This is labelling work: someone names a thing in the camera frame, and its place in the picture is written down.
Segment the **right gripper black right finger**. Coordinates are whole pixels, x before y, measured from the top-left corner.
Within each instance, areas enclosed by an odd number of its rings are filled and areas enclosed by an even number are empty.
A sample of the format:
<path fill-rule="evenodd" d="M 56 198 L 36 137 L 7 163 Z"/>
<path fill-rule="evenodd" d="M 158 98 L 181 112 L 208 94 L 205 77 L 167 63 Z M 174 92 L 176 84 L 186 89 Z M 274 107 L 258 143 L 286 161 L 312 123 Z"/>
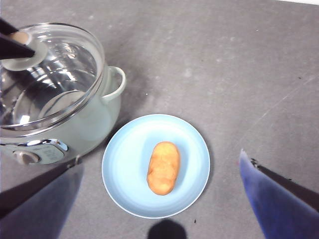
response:
<path fill-rule="evenodd" d="M 319 195 L 250 158 L 239 156 L 240 176 L 267 239 L 317 239 Z"/>

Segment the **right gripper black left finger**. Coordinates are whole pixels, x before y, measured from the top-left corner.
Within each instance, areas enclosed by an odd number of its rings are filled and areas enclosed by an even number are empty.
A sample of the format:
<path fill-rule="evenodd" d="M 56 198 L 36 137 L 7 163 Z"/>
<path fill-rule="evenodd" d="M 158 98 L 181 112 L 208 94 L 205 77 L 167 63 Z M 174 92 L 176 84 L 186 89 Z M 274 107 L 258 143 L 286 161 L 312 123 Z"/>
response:
<path fill-rule="evenodd" d="M 0 194 L 2 239 L 56 239 L 77 197 L 84 167 L 78 157 Z"/>

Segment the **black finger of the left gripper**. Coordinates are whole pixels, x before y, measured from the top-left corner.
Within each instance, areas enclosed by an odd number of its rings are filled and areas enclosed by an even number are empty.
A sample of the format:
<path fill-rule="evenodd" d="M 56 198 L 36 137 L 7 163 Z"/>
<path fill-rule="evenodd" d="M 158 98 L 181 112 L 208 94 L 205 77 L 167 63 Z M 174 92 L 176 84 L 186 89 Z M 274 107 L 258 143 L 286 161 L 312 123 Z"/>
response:
<path fill-rule="evenodd" d="M 14 27 L 12 24 L 8 23 L 3 18 L 0 19 L 0 33 L 4 35 L 10 35 L 12 33 L 15 33 L 19 31 L 16 27 Z"/>
<path fill-rule="evenodd" d="M 16 59 L 33 57 L 35 51 L 31 48 L 9 38 L 6 35 L 0 35 L 0 59 Z"/>

